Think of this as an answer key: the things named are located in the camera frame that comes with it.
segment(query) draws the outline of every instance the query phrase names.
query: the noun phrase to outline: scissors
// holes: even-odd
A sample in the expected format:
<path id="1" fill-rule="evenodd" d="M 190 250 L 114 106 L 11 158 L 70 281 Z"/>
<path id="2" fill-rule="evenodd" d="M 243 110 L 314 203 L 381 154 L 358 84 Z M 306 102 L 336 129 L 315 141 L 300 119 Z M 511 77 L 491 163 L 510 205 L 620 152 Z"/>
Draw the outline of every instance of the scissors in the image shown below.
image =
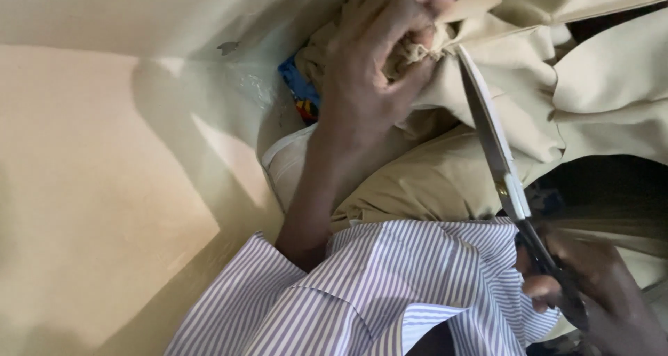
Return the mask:
<path id="1" fill-rule="evenodd" d="M 512 162 L 510 147 L 504 135 L 501 123 L 480 70 L 473 63 L 471 56 L 463 46 L 456 49 L 463 87 L 466 93 L 471 115 L 478 131 L 487 164 L 492 173 L 496 192 L 508 217 L 519 229 L 516 241 L 524 245 L 534 268 L 542 275 L 551 275 L 561 285 L 559 309 L 564 317 L 575 327 L 587 331 L 589 316 L 579 289 L 572 275 L 560 268 L 540 240 L 531 223 L 531 210 L 524 195 L 517 169 Z"/>

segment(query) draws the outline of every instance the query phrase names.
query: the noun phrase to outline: blue and white striped fabric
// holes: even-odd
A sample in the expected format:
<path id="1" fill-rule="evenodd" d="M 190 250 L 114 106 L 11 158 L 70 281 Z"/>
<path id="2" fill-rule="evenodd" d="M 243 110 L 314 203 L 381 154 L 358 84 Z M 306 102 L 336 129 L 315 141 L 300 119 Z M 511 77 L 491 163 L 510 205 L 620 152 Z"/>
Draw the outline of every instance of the blue and white striped fabric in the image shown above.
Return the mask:
<path id="1" fill-rule="evenodd" d="M 515 226 L 396 220 L 333 236 L 310 274 L 255 234 L 165 356 L 405 355 L 448 321 L 457 355 L 521 355 L 559 313 L 521 292 Z"/>

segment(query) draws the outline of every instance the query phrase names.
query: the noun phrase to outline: scissor handle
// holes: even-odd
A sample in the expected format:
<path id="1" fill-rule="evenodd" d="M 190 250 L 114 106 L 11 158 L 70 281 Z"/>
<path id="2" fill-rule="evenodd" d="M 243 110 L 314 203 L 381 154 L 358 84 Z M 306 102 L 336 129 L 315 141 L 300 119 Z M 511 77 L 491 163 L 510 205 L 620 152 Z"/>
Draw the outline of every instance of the scissor handle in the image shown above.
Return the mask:
<path id="1" fill-rule="evenodd" d="M 540 274 L 551 275 L 561 285 L 558 307 L 566 320 L 578 329 L 588 331 L 589 313 L 580 297 L 580 290 L 574 277 L 555 263 L 529 219 L 520 220 L 516 225 L 520 230 L 517 235 L 518 241 L 525 246 L 532 265 Z"/>

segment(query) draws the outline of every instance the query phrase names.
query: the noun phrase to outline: scissor blade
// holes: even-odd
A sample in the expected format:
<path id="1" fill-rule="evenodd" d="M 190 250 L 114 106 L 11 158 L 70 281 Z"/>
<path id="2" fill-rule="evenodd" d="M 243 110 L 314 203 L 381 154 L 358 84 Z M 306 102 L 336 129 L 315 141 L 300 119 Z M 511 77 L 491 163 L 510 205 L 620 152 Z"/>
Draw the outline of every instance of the scissor blade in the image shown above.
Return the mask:
<path id="1" fill-rule="evenodd" d="M 489 89 L 466 50 L 458 46 L 457 51 L 466 99 L 501 205 L 514 222 L 526 219 L 531 216 L 531 211 L 512 162 L 510 146 L 494 112 Z"/>

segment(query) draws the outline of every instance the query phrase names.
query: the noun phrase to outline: striped shirt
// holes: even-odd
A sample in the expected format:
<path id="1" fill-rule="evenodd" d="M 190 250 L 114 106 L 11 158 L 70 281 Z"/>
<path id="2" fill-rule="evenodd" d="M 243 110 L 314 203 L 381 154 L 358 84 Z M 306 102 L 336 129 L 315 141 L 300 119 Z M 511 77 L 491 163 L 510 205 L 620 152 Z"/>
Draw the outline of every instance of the striped shirt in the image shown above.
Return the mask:
<path id="1" fill-rule="evenodd" d="M 448 321 L 456 355 L 521 355 L 559 313 L 522 294 L 515 226 L 396 220 L 334 235 L 306 274 L 255 234 L 165 356 L 405 355 Z"/>

